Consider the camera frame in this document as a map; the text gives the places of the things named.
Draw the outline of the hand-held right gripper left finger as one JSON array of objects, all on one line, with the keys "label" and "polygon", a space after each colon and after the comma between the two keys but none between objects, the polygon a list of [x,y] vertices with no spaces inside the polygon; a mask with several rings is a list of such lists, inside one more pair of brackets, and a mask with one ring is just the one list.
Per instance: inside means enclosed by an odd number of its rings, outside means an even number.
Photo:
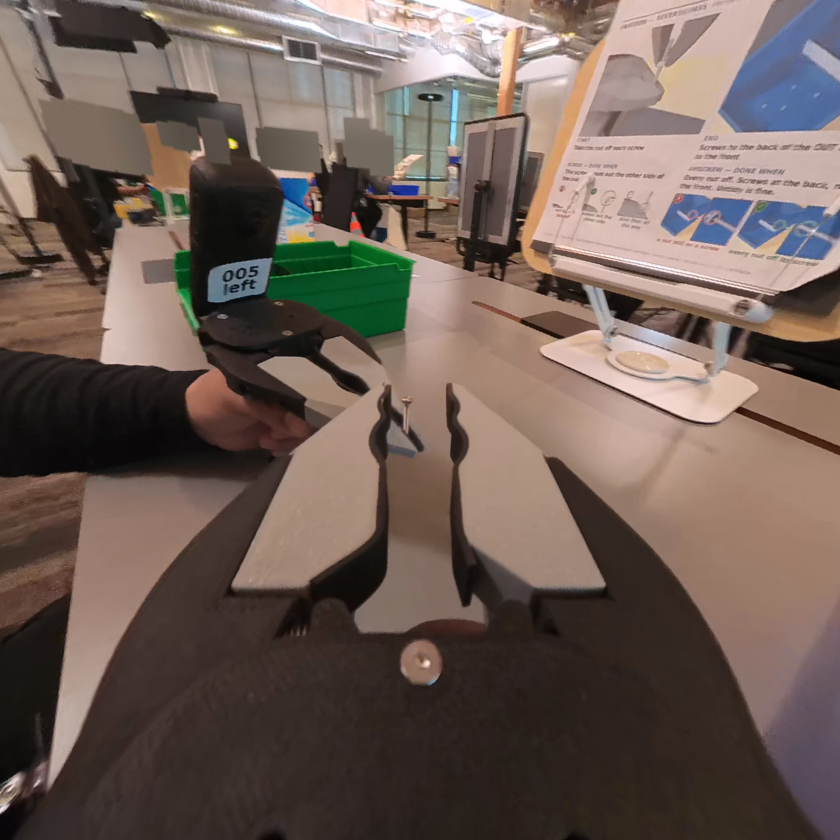
[{"label": "hand-held right gripper left finger", "polygon": [[332,598],[355,612],[381,585],[391,395],[389,385],[372,388],[295,450],[233,592]]}]

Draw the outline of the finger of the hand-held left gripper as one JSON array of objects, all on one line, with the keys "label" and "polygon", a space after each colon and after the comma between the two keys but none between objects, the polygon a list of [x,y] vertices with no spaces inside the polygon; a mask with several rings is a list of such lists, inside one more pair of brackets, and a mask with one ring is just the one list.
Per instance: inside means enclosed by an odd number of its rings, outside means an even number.
[{"label": "finger of the hand-held left gripper", "polygon": [[315,428],[360,398],[336,385],[322,368],[319,350],[302,356],[271,355],[240,353],[215,344],[205,348],[205,355],[235,393],[282,406]]},{"label": "finger of the hand-held left gripper", "polygon": [[[319,353],[322,368],[338,387],[354,396],[366,394],[375,385],[392,385],[382,361],[353,331],[326,338]],[[422,453],[424,444],[405,419],[404,408],[398,407],[393,392],[390,417],[391,426],[386,436],[390,454],[414,458]]]}]

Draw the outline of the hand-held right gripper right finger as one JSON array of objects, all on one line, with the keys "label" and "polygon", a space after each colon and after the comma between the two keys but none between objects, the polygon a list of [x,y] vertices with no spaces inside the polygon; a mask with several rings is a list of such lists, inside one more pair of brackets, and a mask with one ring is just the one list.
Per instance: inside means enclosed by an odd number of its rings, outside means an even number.
[{"label": "hand-held right gripper right finger", "polygon": [[464,386],[446,386],[452,571],[462,606],[601,597],[606,583],[540,447]]}]

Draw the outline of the green plastic bin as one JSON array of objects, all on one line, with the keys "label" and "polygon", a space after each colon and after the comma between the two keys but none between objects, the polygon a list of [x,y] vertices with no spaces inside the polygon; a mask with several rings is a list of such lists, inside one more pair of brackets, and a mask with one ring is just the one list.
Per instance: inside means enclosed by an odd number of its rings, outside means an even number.
[{"label": "green plastic bin", "polygon": [[404,330],[414,262],[353,238],[278,244],[265,298],[295,301],[370,338]]}]

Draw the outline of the person's left forearm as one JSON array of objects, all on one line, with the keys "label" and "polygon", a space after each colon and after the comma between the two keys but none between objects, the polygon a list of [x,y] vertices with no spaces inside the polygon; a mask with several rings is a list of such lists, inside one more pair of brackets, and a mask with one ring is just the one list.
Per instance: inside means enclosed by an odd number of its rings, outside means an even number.
[{"label": "person's left forearm", "polygon": [[96,473],[204,452],[186,391],[203,373],[1,350],[1,476]]}]

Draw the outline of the grey desk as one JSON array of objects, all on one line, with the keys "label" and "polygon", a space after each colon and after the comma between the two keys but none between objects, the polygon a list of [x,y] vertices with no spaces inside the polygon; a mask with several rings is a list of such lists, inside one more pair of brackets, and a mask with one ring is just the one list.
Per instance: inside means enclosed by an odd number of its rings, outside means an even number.
[{"label": "grey desk", "polygon": [[[101,360],[203,366],[162,228],[118,231]],[[657,552],[728,657],[753,719],[803,810],[838,838],[838,392],[738,362],[759,391],[744,414],[698,426],[543,358],[519,320],[571,312],[533,292],[415,257],[406,328],[372,340],[425,451],[388,458],[385,581],[364,631],[480,618],[451,580],[445,386],[460,384],[561,459]],[[113,649],[174,557],[243,488],[253,458],[212,456],[87,480],[50,782],[67,760]]]}]

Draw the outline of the person's left hand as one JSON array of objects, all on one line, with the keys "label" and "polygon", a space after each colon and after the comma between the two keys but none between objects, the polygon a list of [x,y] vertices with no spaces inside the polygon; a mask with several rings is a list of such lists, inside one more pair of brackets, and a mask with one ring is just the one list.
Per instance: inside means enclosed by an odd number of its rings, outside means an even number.
[{"label": "person's left hand", "polygon": [[185,390],[185,408],[194,432],[229,452],[262,449],[289,454],[316,430],[286,408],[232,391],[220,371],[200,375]]}]

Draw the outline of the wipes canister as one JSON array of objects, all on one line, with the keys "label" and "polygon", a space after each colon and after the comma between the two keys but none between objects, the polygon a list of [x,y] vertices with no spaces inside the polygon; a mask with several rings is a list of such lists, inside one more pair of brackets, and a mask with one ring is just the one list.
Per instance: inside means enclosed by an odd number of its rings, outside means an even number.
[{"label": "wipes canister", "polygon": [[280,177],[283,206],[278,244],[299,244],[315,239],[311,185],[306,177]]}]

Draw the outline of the dark jacket on chair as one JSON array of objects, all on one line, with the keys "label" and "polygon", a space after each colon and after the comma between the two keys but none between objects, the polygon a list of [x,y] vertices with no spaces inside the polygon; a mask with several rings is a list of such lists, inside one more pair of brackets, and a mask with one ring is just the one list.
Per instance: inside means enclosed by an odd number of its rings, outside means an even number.
[{"label": "dark jacket on chair", "polygon": [[53,224],[65,250],[90,286],[108,274],[109,260],[82,206],[45,167],[38,156],[24,157],[33,186],[37,219]]}]

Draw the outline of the black floor lamp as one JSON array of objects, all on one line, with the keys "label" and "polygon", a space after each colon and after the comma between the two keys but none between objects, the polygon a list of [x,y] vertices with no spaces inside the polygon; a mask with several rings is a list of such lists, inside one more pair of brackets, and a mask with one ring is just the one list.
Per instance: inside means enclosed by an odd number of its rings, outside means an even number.
[{"label": "black floor lamp", "polygon": [[433,150],[433,132],[434,132],[434,105],[441,102],[443,95],[434,91],[423,91],[417,95],[420,102],[427,105],[427,119],[426,119],[426,150],[425,150],[425,188],[426,199],[423,207],[423,228],[416,232],[416,236],[421,239],[429,240],[436,238],[435,231],[429,228],[429,201],[432,199],[432,150]]}]

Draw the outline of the black flat pad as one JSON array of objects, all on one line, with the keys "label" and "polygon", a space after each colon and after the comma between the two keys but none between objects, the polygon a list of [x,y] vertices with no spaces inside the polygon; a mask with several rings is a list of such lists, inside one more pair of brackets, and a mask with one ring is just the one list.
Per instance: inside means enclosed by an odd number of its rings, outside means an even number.
[{"label": "black flat pad", "polygon": [[599,329],[593,323],[556,310],[523,317],[520,323],[557,340],[566,339],[583,332],[599,332]]}]

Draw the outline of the grey panel on black stand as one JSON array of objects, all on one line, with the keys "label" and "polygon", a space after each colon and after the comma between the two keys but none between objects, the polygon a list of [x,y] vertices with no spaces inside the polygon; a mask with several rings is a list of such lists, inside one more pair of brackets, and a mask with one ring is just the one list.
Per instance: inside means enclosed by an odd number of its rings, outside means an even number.
[{"label": "grey panel on black stand", "polygon": [[505,279],[518,242],[528,136],[523,112],[465,123],[456,229],[464,270],[481,262],[492,279]]}]

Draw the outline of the white document stand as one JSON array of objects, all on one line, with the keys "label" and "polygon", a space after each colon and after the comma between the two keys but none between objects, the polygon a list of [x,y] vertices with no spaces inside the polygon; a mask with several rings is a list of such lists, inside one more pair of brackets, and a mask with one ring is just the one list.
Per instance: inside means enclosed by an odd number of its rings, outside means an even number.
[{"label": "white document stand", "polygon": [[[758,391],[752,381],[725,372],[732,328],[763,324],[774,313],[755,294],[739,295],[703,276],[566,245],[549,248],[549,265],[581,283],[598,329],[545,344],[540,352],[547,360],[693,424],[718,424]],[[656,298],[683,312],[709,313],[711,361],[701,363],[621,334],[607,289]]]}]

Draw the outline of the person's black clothing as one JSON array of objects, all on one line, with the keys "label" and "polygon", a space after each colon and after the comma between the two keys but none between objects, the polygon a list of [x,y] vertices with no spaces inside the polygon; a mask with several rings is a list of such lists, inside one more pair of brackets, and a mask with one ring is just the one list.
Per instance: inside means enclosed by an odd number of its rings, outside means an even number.
[{"label": "person's black clothing", "polygon": [[1,641],[1,838],[14,838],[46,788],[70,595]]}]

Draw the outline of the instruction sheet on white stand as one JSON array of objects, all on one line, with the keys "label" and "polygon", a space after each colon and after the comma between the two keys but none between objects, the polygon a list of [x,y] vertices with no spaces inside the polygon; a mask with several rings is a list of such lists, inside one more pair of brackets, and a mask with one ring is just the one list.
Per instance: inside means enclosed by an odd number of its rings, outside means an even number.
[{"label": "instruction sheet on white stand", "polygon": [[563,258],[561,266],[553,269],[546,255],[539,253],[534,241],[541,215],[548,205],[555,176],[571,143],[574,127],[584,106],[584,99],[595,76],[599,60],[604,53],[603,40],[579,66],[561,114],[560,124],[545,157],[542,175],[534,193],[531,208],[522,232],[522,249],[531,268],[549,274],[554,279],[571,280],[581,285],[593,286],[597,291],[619,293],[653,305],[678,310],[713,322],[725,322],[733,327],[766,334],[780,340],[795,342],[822,342],[838,340],[839,303],[838,280],[828,291],[834,295],[833,309],[824,314],[776,306],[769,320],[757,323],[740,317],[735,312],[745,296],[734,296],[726,291],[703,287],[681,286],[655,276],[639,276],[611,267],[574,258]]}]

